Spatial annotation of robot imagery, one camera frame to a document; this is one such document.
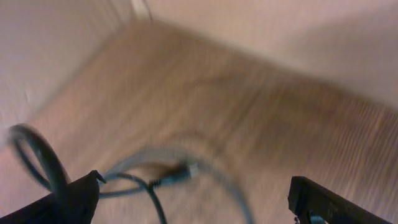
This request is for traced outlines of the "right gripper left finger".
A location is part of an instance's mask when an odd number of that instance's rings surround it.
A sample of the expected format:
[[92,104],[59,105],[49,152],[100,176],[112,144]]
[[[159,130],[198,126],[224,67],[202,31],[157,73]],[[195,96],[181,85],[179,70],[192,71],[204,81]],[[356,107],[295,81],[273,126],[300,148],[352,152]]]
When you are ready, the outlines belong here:
[[90,224],[100,199],[99,182],[93,170],[67,185],[62,194],[51,193],[1,218],[1,224]]

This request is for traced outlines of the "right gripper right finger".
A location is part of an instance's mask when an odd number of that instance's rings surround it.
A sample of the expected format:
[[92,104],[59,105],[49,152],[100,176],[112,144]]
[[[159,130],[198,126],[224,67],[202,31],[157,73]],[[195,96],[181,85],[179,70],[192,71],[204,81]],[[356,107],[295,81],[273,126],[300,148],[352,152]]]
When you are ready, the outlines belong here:
[[299,223],[389,223],[303,176],[292,177],[288,202]]

